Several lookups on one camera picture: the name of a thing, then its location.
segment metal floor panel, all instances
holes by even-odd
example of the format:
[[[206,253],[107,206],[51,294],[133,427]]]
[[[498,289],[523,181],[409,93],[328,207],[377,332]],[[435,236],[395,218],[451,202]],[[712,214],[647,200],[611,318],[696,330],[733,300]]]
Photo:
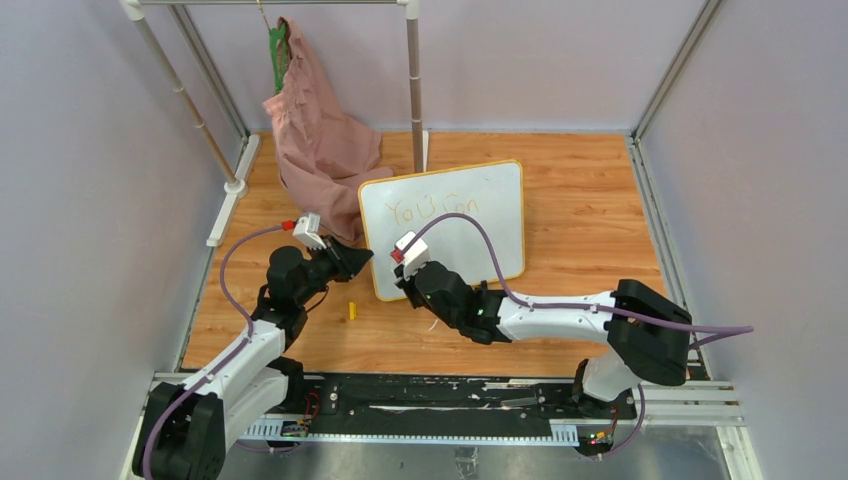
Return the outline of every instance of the metal floor panel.
[[[630,428],[620,426],[623,441]],[[652,427],[597,464],[568,447],[308,444],[281,455],[230,450],[220,480],[729,479],[712,427]]]

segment metal frame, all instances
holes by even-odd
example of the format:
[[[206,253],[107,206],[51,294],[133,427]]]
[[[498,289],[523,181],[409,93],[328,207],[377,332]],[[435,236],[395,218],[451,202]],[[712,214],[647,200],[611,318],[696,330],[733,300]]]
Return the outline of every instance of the metal frame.
[[[188,378],[189,373],[157,373],[150,384],[150,390],[160,382],[178,384]],[[320,375],[307,375],[310,379],[320,379]],[[510,383],[551,383],[559,382],[551,378],[521,378],[513,379]],[[741,409],[736,402],[735,391],[730,382],[715,381],[690,381],[683,387],[663,387],[650,383],[643,384],[646,401],[646,416],[643,428],[651,427],[673,427],[673,426],[713,426],[716,427],[719,439],[722,442],[722,451],[725,455],[725,463],[728,467],[732,480],[761,480],[759,466],[753,456],[747,428],[744,426],[744,418]],[[634,399],[638,404],[639,393],[633,392]],[[118,477],[121,480],[133,480],[135,477],[131,471],[132,456],[135,452],[135,442],[141,429],[141,418],[139,416],[133,442],[127,451],[124,466]],[[302,415],[266,414],[257,420],[263,423],[267,420],[278,420],[286,418],[297,420]],[[607,425],[608,420],[590,419],[563,419],[551,420],[552,427],[562,425],[585,426],[585,425]],[[620,425],[632,426],[635,420],[621,420]],[[387,439],[379,436],[355,436],[344,434],[316,436],[313,441],[322,443],[356,442],[356,443],[386,443]],[[425,437],[408,436],[404,438],[393,438],[391,443],[398,444],[428,444],[433,443]],[[512,445],[509,439],[483,438],[476,442],[477,445]]]
[[[155,36],[153,36],[152,32],[149,31],[149,27],[146,25],[146,21],[144,21],[143,14],[141,14],[140,6],[141,4],[170,5],[169,8],[171,8],[171,12],[174,15],[177,25],[183,32],[186,41],[192,49],[192,53],[195,55],[195,58],[207,76],[219,105],[227,115],[231,126],[239,131],[239,134],[244,139],[247,132],[243,127],[243,121],[241,121],[238,110],[235,108],[223,80],[221,80],[220,75],[217,73],[217,69],[212,62],[209,53],[203,46],[202,39],[191,22],[188,12],[185,10],[185,5],[255,5],[255,0],[122,0],[122,3],[125,5],[130,18],[138,25],[142,35],[148,41],[151,49],[157,57],[160,58],[160,63],[162,63],[163,69],[174,82],[175,91],[181,94],[187,108],[195,114],[197,128],[201,129],[207,136],[207,140],[210,141],[210,146],[212,146],[213,151],[216,154],[216,158],[218,159],[219,164],[221,164],[222,156],[219,155],[220,149],[218,149],[217,145],[214,144],[214,139],[212,139],[211,135],[208,134],[208,130],[202,122],[202,118],[199,114],[197,114],[196,108],[194,108],[194,105],[191,102],[191,97],[189,97],[185,92],[185,89],[179,82],[179,78],[173,72],[173,68],[170,66],[170,63],[168,63],[167,57],[165,57],[164,52],[162,52],[161,46],[158,45]],[[406,7],[415,169],[416,171],[424,170],[426,168],[428,145],[427,132],[423,129],[421,122],[420,70],[418,67],[418,0],[263,0],[263,3],[380,3],[398,4]],[[677,267],[679,264],[677,250],[673,240],[668,235],[668,228],[665,223],[665,216],[661,207],[662,204],[655,193],[656,189],[654,188],[650,165],[646,161],[644,152],[642,151],[642,138],[648,131],[648,128],[659,112],[663,101],[673,88],[675,81],[694,52],[699,40],[703,37],[709,27],[711,20],[714,18],[721,4],[722,0],[705,0],[685,40],[681,44],[662,81],[657,86],[649,104],[641,115],[637,126],[632,131],[628,132],[630,134],[630,138],[628,139],[627,149],[642,199],[646,220],[651,231],[656,255],[662,269],[663,279],[671,298],[675,302],[684,306],[687,305],[687,289],[684,279]],[[690,357],[690,362],[701,363],[709,374],[710,368],[707,358],[701,352],[697,352],[696,355]],[[151,389],[160,381],[179,382],[187,376],[188,374],[182,373],[157,373],[151,383]],[[742,410],[737,402],[732,384],[729,382],[716,381],[689,381],[685,386],[679,388],[645,385],[645,396],[648,405],[648,414],[645,421],[646,426],[715,426],[720,441],[722,442],[724,458],[730,477],[733,480],[762,479],[762,474],[751,446],[748,429],[745,427]],[[571,424],[591,424],[598,422],[599,421],[592,420],[568,421],[568,423]],[[141,417],[139,417],[138,428],[140,428],[140,425]],[[368,439],[358,439],[357,441],[367,442]],[[129,468],[132,454],[133,446],[129,449],[124,470],[120,478],[135,478],[130,473]]]

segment whiteboard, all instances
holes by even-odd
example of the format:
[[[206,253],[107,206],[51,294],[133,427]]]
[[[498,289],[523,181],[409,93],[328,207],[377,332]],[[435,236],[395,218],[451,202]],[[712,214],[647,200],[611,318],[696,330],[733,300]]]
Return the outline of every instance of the whiteboard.
[[[506,278],[524,271],[523,178],[514,160],[366,182],[359,188],[359,206],[374,252],[374,290],[384,302],[405,298],[395,286],[397,264],[389,256],[395,242],[443,213],[465,213],[480,222]],[[497,280],[483,237],[471,223],[446,219],[424,234],[424,241],[430,259],[466,283]]]

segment metal clothes rack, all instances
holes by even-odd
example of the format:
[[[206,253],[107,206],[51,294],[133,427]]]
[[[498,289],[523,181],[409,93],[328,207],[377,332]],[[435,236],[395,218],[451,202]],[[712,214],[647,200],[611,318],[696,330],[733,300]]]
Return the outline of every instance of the metal clothes rack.
[[[212,57],[206,50],[203,44],[203,39],[186,9],[187,5],[272,5],[272,4],[386,4],[399,5],[404,7],[406,17],[406,36],[409,47],[409,92],[412,105],[412,147],[414,157],[414,167],[416,172],[423,172],[427,169],[427,150],[429,146],[429,135],[423,128],[421,122],[421,69],[418,55],[418,16],[419,16],[419,1],[420,0],[262,0],[258,3],[257,0],[119,0],[124,7],[124,11],[130,20],[136,25],[139,33],[141,33],[147,46],[153,52],[154,57],[159,62],[165,75],[171,81],[174,92],[177,93],[183,100],[186,109],[194,118],[194,126],[200,131],[209,147],[221,172],[224,174],[227,182],[224,184],[226,197],[218,212],[218,218],[215,220],[215,225],[209,234],[206,244],[210,247],[217,247],[221,244],[232,221],[233,214],[239,200],[247,194],[247,178],[253,162],[256,159],[256,154],[259,150],[259,136],[251,135],[244,124],[244,121],[239,114],[238,108],[235,106],[232,97],[224,85],[221,75],[215,67]],[[209,82],[212,92],[215,96],[218,105],[224,112],[230,126],[238,133],[242,139],[242,154],[239,159],[236,171],[230,168],[226,157],[221,151],[218,142],[212,136],[203,116],[197,110],[191,95],[186,91],[185,86],[174,70],[171,61],[162,49],[162,45],[150,29],[150,25],[144,15],[144,5],[164,5],[167,6],[183,34],[183,38],[188,43],[192,54],[200,64],[201,70]]]

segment green clothes hanger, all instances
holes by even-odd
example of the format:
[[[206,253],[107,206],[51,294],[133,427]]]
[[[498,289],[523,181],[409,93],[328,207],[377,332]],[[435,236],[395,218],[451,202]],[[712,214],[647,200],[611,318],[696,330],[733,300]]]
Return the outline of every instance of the green clothes hanger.
[[[262,19],[265,20],[265,27],[268,28],[271,65],[274,67],[274,90],[275,93],[280,93],[283,90],[283,78],[286,76],[286,69],[289,66],[289,24],[283,17],[280,17],[277,20],[277,28],[271,28],[268,16],[265,15],[265,8],[262,6],[262,0],[256,0],[256,4],[259,5]]]

